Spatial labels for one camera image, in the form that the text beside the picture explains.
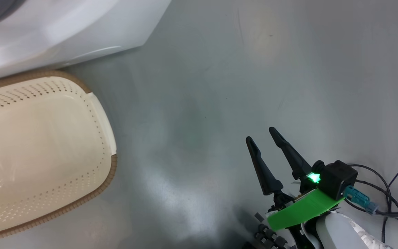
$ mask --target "washing machine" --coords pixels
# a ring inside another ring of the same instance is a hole
[[[0,77],[143,45],[170,0],[0,0]]]

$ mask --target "green plastic part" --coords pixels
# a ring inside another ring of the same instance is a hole
[[[272,214],[267,218],[273,231],[278,231],[293,225],[306,222],[326,211],[329,211],[339,202],[344,200],[333,200],[319,189],[315,189],[293,205]]]

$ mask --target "laundry basket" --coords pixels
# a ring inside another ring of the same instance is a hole
[[[116,143],[96,96],[59,71],[0,80],[0,238],[100,194]]]

